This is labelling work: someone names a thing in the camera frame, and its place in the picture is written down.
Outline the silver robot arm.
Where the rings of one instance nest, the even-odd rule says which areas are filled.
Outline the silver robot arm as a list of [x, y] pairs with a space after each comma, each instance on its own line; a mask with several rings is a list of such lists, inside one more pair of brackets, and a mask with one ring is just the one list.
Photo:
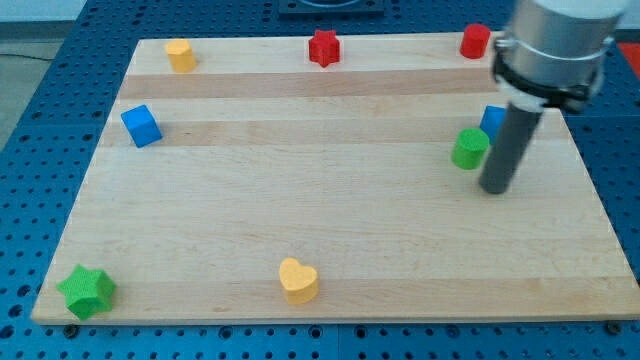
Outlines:
[[604, 82], [603, 63], [629, 0], [519, 0], [494, 40], [493, 76], [516, 108], [581, 111]]

